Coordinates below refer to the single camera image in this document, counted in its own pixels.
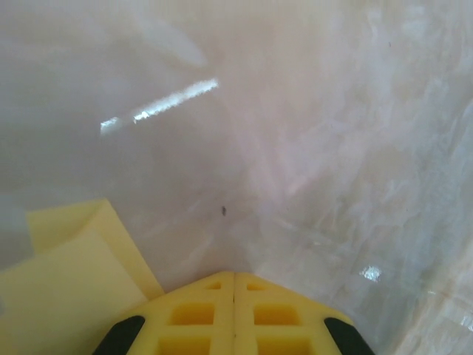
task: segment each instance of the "yellow foam piece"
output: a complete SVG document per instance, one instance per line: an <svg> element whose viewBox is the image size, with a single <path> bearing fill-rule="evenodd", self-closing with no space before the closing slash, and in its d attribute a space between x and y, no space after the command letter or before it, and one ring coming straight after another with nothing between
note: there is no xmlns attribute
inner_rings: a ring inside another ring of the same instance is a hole
<svg viewBox="0 0 473 355"><path fill-rule="evenodd" d="M353 324L284 287L252 274L235 276L235 355L339 355L324 324L328 317Z"/></svg>
<svg viewBox="0 0 473 355"><path fill-rule="evenodd" d="M12 337L7 331L4 320L0 319L0 351L4 355L17 355L18 351L13 344Z"/></svg>
<svg viewBox="0 0 473 355"><path fill-rule="evenodd" d="M252 274L223 272L127 312L145 322L127 355L341 355L341 312Z"/></svg>
<svg viewBox="0 0 473 355"><path fill-rule="evenodd" d="M110 322L146 301L92 232L2 272L0 297L18 352L48 355L91 354Z"/></svg>
<svg viewBox="0 0 473 355"><path fill-rule="evenodd" d="M93 200L27 214L36 254L91 231L99 234L148 300L164 294L108 200Z"/></svg>
<svg viewBox="0 0 473 355"><path fill-rule="evenodd" d="M234 341L234 273L221 272L128 312L146 321L127 355L225 355Z"/></svg>

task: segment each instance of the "white plastic sheet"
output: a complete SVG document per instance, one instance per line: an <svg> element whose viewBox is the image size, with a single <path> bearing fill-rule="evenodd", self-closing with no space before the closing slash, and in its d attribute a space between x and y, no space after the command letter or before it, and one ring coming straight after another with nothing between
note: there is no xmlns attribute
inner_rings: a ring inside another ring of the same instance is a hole
<svg viewBox="0 0 473 355"><path fill-rule="evenodd" d="M464 354L471 18L468 0L2 4L0 264L31 253L25 210L107 197L168 290L252 271L380 354Z"/></svg>

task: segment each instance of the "white surface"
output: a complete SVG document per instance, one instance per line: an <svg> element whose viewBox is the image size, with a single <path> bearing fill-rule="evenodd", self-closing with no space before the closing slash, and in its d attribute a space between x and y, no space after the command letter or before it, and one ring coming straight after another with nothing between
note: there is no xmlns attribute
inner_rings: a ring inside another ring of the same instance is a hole
<svg viewBox="0 0 473 355"><path fill-rule="evenodd" d="M31 252L25 209L107 197L167 289L252 271L380 354L464 354L472 18L469 0L3 4L0 264Z"/></svg>

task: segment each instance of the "yellow plastic part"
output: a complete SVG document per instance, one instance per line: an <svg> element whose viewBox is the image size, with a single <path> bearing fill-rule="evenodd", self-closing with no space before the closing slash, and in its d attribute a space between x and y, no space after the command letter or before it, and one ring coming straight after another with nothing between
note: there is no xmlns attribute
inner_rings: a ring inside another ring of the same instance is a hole
<svg viewBox="0 0 473 355"><path fill-rule="evenodd" d="M325 327L341 312L252 274L235 276L235 355L340 355Z"/></svg>
<svg viewBox="0 0 473 355"><path fill-rule="evenodd" d="M324 319L341 312L252 274L223 272L122 317L145 323L127 355L341 355Z"/></svg>
<svg viewBox="0 0 473 355"><path fill-rule="evenodd" d="M234 273L221 272L127 313L146 322L127 355L225 355L234 343Z"/></svg>

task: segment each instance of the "black rubber edge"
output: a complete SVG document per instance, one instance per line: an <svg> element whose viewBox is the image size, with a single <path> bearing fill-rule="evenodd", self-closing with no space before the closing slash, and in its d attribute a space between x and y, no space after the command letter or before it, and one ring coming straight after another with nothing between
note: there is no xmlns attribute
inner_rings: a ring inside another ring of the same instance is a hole
<svg viewBox="0 0 473 355"><path fill-rule="evenodd" d="M352 325L336 318L326 318L324 323L341 355L375 355Z"/></svg>
<svg viewBox="0 0 473 355"><path fill-rule="evenodd" d="M145 324L142 316L133 316L115 324L95 349L93 355L126 355Z"/></svg>

